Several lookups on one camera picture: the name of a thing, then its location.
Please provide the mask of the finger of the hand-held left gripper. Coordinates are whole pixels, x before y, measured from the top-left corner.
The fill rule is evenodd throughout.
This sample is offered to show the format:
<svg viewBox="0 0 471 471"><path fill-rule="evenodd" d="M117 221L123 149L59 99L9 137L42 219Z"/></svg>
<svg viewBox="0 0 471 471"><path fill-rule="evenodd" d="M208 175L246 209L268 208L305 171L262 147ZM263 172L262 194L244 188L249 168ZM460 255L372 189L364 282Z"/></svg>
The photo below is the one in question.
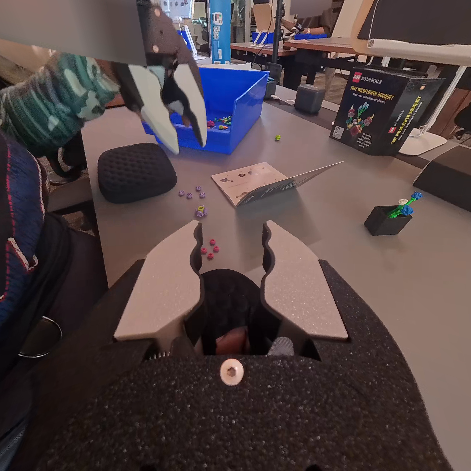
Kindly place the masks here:
<svg viewBox="0 0 471 471"><path fill-rule="evenodd" d="M199 74L189 64L179 64L172 76L175 97L171 110L180 115L183 124L191 127L201 147L207 143L207 116Z"/></svg>
<svg viewBox="0 0 471 471"><path fill-rule="evenodd" d="M159 141L173 154L180 152L178 136L173 126L167 106L162 100L162 90L166 71L163 66L143 67L128 65L131 82L136 86L140 105L140 115L150 126Z"/></svg>

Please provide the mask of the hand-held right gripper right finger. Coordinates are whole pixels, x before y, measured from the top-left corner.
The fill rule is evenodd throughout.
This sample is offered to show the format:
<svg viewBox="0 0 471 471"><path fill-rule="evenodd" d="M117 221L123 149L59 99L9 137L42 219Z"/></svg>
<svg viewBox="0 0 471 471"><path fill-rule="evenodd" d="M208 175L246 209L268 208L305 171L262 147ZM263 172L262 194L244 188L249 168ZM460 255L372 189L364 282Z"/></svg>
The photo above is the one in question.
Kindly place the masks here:
<svg viewBox="0 0 471 471"><path fill-rule="evenodd" d="M345 342L344 325L319 258L301 240L274 221L262 231L261 302L268 317L263 328L294 346L310 340Z"/></svg>

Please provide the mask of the pile of small toy bricks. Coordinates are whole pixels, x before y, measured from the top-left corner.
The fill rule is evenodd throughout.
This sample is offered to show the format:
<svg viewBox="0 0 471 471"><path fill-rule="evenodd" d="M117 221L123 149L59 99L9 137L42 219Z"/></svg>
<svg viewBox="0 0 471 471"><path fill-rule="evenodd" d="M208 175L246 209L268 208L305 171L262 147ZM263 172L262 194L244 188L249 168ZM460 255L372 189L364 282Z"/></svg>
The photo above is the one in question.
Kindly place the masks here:
<svg viewBox="0 0 471 471"><path fill-rule="evenodd" d="M209 117L207 119L208 131L230 132L232 129L232 115Z"/></svg>

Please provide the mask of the blue plastic bin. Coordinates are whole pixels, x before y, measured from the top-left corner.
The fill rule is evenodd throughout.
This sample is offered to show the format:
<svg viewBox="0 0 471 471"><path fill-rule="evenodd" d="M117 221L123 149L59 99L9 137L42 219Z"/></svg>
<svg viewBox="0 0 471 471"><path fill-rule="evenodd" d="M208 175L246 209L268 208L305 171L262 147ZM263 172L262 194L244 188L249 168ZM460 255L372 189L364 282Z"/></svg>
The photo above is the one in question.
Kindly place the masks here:
<svg viewBox="0 0 471 471"><path fill-rule="evenodd" d="M180 116L171 115L180 148L229 155L260 118L268 72L244 68L200 67L207 119L232 115L230 132L207 131L207 143L201 147L191 128Z"/></svg>

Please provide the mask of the white instruction booklet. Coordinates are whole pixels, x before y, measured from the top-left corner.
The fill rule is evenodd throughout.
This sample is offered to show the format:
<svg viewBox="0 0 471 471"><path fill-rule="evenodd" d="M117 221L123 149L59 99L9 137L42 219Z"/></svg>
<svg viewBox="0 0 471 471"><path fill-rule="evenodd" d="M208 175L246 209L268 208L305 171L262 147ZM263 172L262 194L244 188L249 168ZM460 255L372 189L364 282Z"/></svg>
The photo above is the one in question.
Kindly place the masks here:
<svg viewBox="0 0 471 471"><path fill-rule="evenodd" d="M211 176L213 182L234 208L270 196L297 189L327 170L342 164L335 162L302 174L286 177L267 162Z"/></svg>

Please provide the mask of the black square frame brick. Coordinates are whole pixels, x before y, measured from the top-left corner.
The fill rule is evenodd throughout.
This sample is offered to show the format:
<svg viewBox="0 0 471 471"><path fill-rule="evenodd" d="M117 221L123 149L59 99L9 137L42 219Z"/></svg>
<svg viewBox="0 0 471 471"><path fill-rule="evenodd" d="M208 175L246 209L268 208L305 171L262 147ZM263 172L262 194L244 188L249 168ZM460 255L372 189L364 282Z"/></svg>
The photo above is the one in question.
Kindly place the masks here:
<svg viewBox="0 0 471 471"><path fill-rule="evenodd" d="M364 227L372 236L392 236L399 232L412 220L412 215L400 214L390 218L389 213L395 206L375 206L364 222Z"/></svg>

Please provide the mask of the green toy rod brick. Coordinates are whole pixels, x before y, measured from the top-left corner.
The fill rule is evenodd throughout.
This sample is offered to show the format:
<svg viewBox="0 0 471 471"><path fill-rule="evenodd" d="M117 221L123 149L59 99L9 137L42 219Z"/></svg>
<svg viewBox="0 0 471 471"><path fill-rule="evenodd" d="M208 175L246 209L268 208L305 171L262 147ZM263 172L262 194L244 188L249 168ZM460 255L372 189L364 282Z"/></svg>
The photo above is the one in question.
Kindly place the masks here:
<svg viewBox="0 0 471 471"><path fill-rule="evenodd" d="M393 209L389 215L389 219L395 219L399 216L409 216L414 213L414 209L410 206L410 204L415 201L415 199L400 199L398 201L398 206Z"/></svg>

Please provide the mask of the black glossy cardboard box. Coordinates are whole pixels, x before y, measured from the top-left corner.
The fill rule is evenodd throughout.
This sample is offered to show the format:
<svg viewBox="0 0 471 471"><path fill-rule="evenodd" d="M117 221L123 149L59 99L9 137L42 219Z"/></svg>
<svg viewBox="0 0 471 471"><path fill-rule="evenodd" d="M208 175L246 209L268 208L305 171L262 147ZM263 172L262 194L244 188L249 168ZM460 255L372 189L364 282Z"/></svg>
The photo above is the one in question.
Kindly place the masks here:
<svg viewBox="0 0 471 471"><path fill-rule="evenodd" d="M403 69L355 67L329 137L366 155L395 157L443 81Z"/></svg>

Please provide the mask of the person's left forearm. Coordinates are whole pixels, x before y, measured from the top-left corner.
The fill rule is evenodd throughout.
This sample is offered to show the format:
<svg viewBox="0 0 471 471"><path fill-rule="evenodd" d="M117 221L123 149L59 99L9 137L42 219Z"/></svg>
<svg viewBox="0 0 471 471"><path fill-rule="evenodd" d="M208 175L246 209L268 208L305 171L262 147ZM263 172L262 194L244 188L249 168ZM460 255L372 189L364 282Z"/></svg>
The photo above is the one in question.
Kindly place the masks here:
<svg viewBox="0 0 471 471"><path fill-rule="evenodd" d="M96 59L57 52L28 80L1 90L1 132L45 156L102 116L118 92Z"/></svg>

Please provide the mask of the grey desk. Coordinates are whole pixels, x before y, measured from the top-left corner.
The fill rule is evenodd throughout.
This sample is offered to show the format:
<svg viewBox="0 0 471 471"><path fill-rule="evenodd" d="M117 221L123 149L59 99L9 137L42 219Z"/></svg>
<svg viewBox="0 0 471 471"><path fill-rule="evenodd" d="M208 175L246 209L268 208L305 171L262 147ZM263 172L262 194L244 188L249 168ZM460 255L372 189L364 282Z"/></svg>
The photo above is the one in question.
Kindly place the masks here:
<svg viewBox="0 0 471 471"><path fill-rule="evenodd" d="M397 236L371 236L364 221L375 206L410 196L419 169L393 157L366 156L329 138L329 131L263 103L231 155L180 149L170 192L114 205L101 195L97 159L120 146L153 143L124 107L107 110L82 131L109 285L193 218L196 203L178 195L201 185L208 216L205 243L221 247L203 269L229 268L257 284L263 276L262 226L273 220L349 283L394 337L421 391L439 443L454 470L470 470L470 213L429 194ZM281 140L275 142L276 134ZM211 176L268 162L289 176L333 162L298 190L235 209Z"/></svg>

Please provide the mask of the blue printed carton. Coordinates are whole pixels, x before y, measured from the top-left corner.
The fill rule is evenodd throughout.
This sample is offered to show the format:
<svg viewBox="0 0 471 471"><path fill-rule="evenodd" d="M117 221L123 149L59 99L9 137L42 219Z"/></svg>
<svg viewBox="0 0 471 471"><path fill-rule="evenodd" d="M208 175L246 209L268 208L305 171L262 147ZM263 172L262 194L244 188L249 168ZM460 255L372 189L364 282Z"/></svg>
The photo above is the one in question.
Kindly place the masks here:
<svg viewBox="0 0 471 471"><path fill-rule="evenodd" d="M208 1L209 49L213 64L231 61L231 1Z"/></svg>

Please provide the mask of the black mesh cushion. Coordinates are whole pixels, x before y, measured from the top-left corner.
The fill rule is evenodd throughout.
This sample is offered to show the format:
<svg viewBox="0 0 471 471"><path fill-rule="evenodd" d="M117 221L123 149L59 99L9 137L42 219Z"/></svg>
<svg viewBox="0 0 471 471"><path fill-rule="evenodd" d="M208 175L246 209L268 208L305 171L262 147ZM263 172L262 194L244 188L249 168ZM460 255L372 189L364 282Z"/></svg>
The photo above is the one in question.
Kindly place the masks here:
<svg viewBox="0 0 471 471"><path fill-rule="evenodd" d="M159 145L139 143L103 152L97 160L97 182L109 203L125 204L172 190L177 174Z"/></svg>

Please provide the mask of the black light stand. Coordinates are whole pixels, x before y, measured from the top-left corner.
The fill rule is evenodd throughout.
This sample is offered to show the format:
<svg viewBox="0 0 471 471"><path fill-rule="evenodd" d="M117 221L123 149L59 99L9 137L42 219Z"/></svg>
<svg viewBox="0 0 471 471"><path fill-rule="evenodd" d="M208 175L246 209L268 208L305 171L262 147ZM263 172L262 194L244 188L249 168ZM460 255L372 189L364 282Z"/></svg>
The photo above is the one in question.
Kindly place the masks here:
<svg viewBox="0 0 471 471"><path fill-rule="evenodd" d="M269 69L269 76L274 79L275 84L279 84L282 66L278 63L279 55L279 43L281 37L281 18L282 18L282 7L283 1L276 1L276 13L275 13L275 29L273 33L273 49L271 55L271 61L267 62Z"/></svg>

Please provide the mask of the person's dark clothing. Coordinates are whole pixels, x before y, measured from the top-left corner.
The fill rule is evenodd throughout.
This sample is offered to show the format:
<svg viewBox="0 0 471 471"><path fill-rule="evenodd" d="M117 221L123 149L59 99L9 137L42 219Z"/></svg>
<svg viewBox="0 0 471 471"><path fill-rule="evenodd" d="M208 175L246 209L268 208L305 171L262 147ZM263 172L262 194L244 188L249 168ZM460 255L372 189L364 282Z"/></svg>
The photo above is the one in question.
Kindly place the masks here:
<svg viewBox="0 0 471 471"><path fill-rule="evenodd" d="M32 371L77 330L108 290L98 239L47 212L44 168L0 138L1 470L8 470L32 409Z"/></svg>

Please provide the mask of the black board on white stand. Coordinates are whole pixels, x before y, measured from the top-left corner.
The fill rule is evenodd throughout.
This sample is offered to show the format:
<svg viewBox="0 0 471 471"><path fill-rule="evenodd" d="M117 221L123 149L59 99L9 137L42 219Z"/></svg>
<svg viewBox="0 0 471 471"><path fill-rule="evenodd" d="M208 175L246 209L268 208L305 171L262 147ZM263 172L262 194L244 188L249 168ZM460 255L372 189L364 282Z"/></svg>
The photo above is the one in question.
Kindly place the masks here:
<svg viewBox="0 0 471 471"><path fill-rule="evenodd" d="M360 55L456 66L455 76L427 121L415 127L400 153L420 156L446 143L429 132L471 65L469 0L362 1L350 43Z"/></svg>

